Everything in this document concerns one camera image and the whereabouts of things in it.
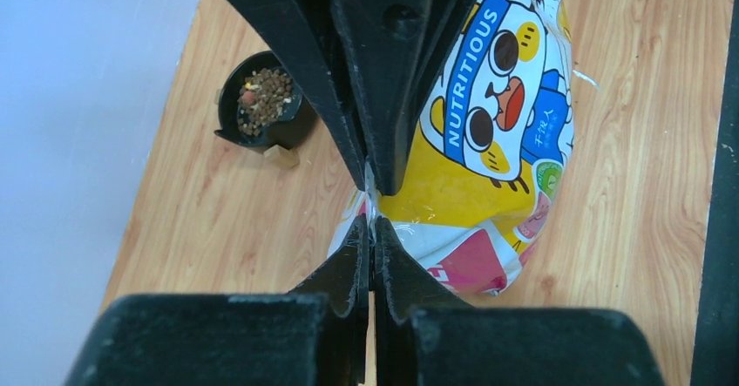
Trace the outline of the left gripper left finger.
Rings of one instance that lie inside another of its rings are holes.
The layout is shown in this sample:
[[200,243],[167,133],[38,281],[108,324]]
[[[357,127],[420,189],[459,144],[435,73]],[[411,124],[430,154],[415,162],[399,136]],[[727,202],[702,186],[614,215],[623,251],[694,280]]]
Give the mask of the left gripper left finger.
[[365,379],[368,229],[284,294],[137,294],[96,320],[69,385],[358,385]]

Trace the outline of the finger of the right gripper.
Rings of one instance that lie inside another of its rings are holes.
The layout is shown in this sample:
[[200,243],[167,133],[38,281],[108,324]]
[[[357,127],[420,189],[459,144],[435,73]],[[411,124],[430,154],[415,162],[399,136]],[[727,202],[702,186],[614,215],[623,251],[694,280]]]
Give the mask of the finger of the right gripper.
[[413,131],[477,0],[330,0],[383,195],[399,192]]

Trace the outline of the pet food bag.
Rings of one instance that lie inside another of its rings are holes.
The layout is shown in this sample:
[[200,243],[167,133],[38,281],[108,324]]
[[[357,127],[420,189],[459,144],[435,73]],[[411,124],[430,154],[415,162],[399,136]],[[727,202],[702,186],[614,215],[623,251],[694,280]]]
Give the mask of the pet food bag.
[[450,291],[505,291],[572,154],[571,76],[563,0],[477,0],[424,104],[401,190],[354,191],[330,250],[372,211]]

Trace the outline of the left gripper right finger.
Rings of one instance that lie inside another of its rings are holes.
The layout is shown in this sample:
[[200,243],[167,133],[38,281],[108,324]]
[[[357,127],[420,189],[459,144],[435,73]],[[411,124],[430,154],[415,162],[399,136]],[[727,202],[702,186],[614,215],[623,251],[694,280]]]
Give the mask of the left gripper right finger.
[[476,308],[372,233],[381,385],[661,385],[637,325],[602,308]]

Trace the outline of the black bowl left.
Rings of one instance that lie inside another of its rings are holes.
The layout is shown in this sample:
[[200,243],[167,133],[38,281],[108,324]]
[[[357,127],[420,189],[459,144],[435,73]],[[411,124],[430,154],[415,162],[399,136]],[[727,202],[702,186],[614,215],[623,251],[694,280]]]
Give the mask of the black bowl left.
[[318,116],[272,51],[245,59],[230,74],[217,100],[214,134],[254,152],[293,149],[313,131]]

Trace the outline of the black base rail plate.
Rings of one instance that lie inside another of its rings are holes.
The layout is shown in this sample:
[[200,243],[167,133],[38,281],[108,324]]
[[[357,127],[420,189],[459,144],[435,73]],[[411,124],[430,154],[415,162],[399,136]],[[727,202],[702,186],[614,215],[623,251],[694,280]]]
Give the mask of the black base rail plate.
[[738,384],[738,0],[731,15],[690,383]]

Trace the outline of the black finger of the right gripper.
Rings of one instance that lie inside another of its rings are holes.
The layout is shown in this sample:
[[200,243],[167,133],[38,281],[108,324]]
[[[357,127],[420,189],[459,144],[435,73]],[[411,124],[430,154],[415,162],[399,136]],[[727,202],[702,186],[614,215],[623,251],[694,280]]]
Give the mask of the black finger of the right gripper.
[[331,0],[227,0],[268,45],[327,126],[359,189],[366,147]]

